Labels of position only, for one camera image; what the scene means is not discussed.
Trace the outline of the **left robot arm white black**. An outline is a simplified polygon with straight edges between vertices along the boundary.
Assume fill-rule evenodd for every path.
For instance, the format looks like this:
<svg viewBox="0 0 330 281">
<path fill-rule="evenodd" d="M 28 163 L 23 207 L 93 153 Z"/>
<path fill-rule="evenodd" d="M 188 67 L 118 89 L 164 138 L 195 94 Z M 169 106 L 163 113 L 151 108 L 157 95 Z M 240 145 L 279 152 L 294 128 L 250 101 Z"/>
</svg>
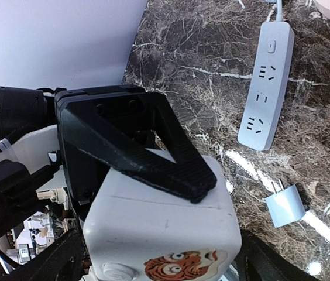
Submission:
<svg viewBox="0 0 330 281">
<path fill-rule="evenodd" d="M 44 208 L 36 189 L 59 169 L 85 217 L 111 168 L 194 204 L 217 181 L 163 94 L 0 86 L 0 237 Z"/>
</svg>

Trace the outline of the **white cube socket adapter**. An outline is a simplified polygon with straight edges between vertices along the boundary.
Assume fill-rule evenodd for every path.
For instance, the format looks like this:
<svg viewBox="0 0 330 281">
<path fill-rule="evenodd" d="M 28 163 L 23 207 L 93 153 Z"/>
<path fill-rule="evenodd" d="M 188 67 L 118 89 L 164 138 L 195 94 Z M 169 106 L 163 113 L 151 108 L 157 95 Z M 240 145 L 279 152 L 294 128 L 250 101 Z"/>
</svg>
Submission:
<svg viewBox="0 0 330 281">
<path fill-rule="evenodd" d="M 83 225 L 91 260 L 84 280 L 219 280 L 242 238 L 220 164 L 198 204 L 111 169 Z"/>
</svg>

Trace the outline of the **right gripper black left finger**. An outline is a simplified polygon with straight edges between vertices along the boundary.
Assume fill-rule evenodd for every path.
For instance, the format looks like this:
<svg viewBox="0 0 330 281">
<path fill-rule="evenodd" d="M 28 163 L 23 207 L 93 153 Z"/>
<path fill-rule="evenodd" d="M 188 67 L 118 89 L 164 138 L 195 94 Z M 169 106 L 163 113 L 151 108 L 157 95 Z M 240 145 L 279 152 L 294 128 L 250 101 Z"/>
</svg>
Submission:
<svg viewBox="0 0 330 281">
<path fill-rule="evenodd" d="M 80 280 L 82 259 L 82 235 L 72 228 L 37 257 L 0 280 Z"/>
</svg>

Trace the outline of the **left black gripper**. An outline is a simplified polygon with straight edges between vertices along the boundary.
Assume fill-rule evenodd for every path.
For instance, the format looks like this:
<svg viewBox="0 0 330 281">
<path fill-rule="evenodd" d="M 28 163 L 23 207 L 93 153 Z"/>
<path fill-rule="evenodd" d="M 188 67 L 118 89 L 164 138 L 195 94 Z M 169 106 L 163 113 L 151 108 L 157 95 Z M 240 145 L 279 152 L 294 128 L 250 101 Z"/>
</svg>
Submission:
<svg viewBox="0 0 330 281">
<path fill-rule="evenodd" d="M 196 204 L 216 176 L 185 134 L 167 98 L 134 85 L 55 96 L 68 192 L 92 202 L 109 169 Z"/>
</svg>

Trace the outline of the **small blue plug adapter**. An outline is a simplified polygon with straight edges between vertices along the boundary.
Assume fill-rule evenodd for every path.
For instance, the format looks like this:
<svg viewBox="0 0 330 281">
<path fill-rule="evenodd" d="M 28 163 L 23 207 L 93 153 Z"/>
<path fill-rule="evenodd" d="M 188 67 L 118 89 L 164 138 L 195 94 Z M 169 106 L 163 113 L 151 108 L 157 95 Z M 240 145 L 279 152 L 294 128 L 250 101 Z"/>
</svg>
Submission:
<svg viewBox="0 0 330 281">
<path fill-rule="evenodd" d="M 283 227 L 302 219 L 305 208 L 295 184 L 285 187 L 278 179 L 279 191 L 265 198 L 275 228 Z"/>
</svg>

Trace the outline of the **blue power strip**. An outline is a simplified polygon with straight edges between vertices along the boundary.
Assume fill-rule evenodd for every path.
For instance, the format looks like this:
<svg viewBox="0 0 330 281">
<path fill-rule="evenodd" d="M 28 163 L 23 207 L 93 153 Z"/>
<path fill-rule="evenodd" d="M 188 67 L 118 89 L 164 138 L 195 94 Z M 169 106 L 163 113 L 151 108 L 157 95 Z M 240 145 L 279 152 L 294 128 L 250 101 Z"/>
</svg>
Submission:
<svg viewBox="0 0 330 281">
<path fill-rule="evenodd" d="M 256 151 L 269 150 L 291 68 L 294 31 L 287 22 L 261 25 L 252 79 L 238 132 L 238 142 Z"/>
</svg>

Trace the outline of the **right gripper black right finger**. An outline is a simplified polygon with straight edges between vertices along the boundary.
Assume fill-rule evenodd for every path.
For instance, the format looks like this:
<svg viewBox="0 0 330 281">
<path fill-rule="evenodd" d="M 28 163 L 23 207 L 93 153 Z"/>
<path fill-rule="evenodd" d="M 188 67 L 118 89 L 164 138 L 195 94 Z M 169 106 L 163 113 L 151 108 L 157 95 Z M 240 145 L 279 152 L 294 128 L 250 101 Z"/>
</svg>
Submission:
<svg viewBox="0 0 330 281">
<path fill-rule="evenodd" d="M 318 281 L 285 260 L 252 232 L 242 230 L 241 236 L 242 246 L 235 258 L 239 280 Z"/>
</svg>

